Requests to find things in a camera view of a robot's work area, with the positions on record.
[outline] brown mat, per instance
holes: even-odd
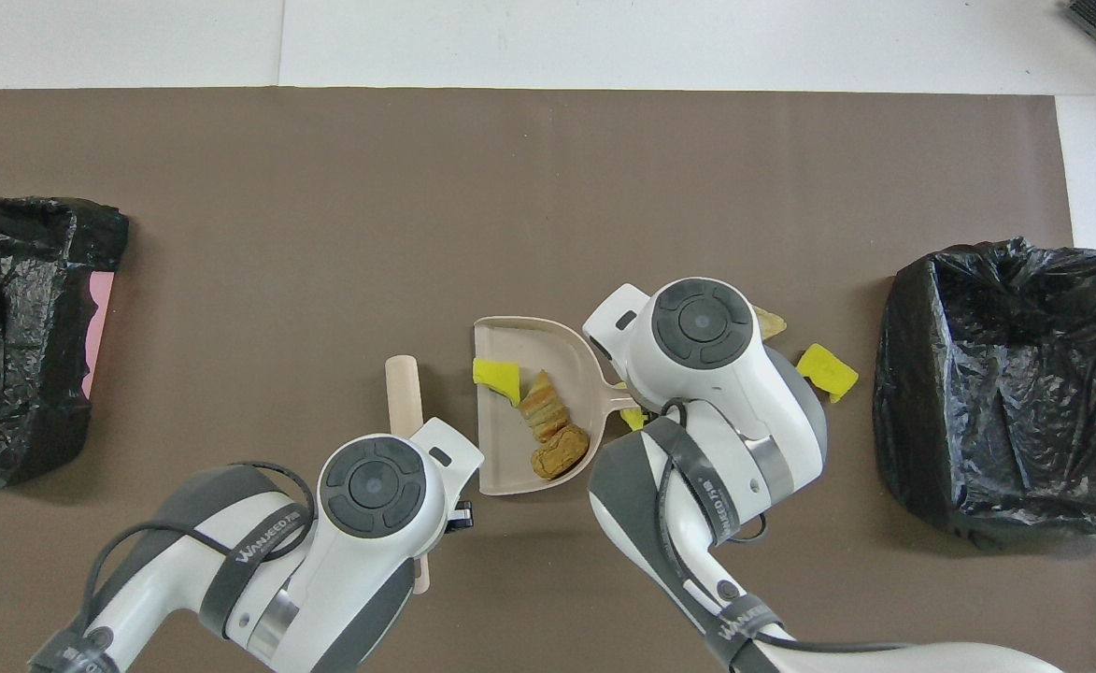
[[[984,640],[1096,670],[1096,544],[984,555],[894,504],[871,447],[889,277],[941,247],[1070,243],[1052,99],[487,90],[0,91],[0,195],[135,223],[90,442],[0,492],[0,670],[73,615],[99,547],[196,470],[322,460],[386,422],[383,362],[476,435],[471,323],[579,328],[623,282],[722,277],[863,374],[824,476],[719,558],[799,638]],[[365,670],[716,670],[606,541],[586,479],[473,491]],[[193,616],[134,670],[258,670]]]

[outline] round gray button pad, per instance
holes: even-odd
[[[730,286],[694,277],[660,293],[651,312],[651,332],[673,362],[689,369],[718,369],[751,344],[751,312]]]
[[[395,437],[356,440],[327,466],[320,499],[327,518],[356,537],[385,537],[410,524],[423,506],[423,459]]]

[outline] beige dustpan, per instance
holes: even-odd
[[[523,391],[540,369],[551,377],[574,424],[590,434],[590,450],[568,472],[544,479],[530,468],[539,447],[523,417],[510,400],[477,387],[477,447],[484,455],[480,492],[488,495],[529,493],[563,484],[585,470],[602,444],[606,418],[637,402],[602,375],[602,366],[580,333],[551,320],[522,316],[492,316],[473,323],[473,352],[479,358],[518,363]]]

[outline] white floor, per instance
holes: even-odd
[[[1096,44],[1055,0],[0,0],[0,89],[274,84],[1054,94],[1096,248]]]

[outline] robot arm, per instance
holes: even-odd
[[[662,413],[606,444],[590,500],[603,532],[676,604],[723,669],[737,672],[1057,673],[974,643],[801,643],[709,554],[821,474],[826,424],[795,367],[763,345],[754,310],[705,277],[650,297],[624,285],[586,320],[640,404]]]
[[[481,460],[439,419],[359,437],[322,468],[313,521],[252,466],[196,474],[30,669],[122,672],[185,608],[275,672],[355,670],[406,606],[412,559],[466,527],[449,520]]]

